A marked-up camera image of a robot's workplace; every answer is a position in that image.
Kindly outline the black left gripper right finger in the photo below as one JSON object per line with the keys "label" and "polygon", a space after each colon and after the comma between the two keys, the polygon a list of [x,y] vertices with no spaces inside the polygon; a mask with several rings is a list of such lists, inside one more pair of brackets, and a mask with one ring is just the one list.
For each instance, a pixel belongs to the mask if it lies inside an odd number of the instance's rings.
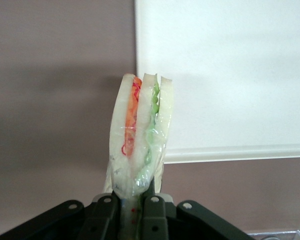
{"label": "black left gripper right finger", "polygon": [[167,193],[145,197],[141,217],[141,240],[168,240],[168,217],[175,217],[173,198]]}

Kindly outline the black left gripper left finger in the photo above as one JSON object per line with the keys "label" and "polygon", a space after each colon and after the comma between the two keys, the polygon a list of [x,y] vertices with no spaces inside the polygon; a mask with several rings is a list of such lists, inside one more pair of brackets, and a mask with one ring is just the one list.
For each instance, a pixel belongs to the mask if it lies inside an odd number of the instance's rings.
{"label": "black left gripper left finger", "polygon": [[120,225],[120,199],[114,193],[95,196],[84,210],[79,240],[116,240]]}

